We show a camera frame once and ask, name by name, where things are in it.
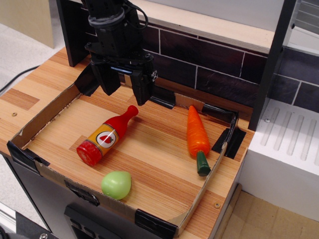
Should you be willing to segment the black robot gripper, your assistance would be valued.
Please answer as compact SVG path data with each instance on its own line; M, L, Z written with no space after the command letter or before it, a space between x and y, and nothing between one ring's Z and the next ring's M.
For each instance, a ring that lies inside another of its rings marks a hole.
M120 86L116 70L131 73L132 89L139 106L152 96L154 81L158 77L153 67L154 57L143 50L143 30L136 14L118 14L110 17L89 16L98 41L87 43L91 53L90 65L102 90L110 96Z

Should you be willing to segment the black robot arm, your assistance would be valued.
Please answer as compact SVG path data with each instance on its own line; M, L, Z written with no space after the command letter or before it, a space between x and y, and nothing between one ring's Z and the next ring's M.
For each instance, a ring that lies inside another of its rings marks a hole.
M96 80L111 95L121 85L119 74L130 76L137 104L144 105L153 94L158 75L154 57L142 48L146 25L139 21L141 9L128 0L86 0L84 5L98 39L85 46Z

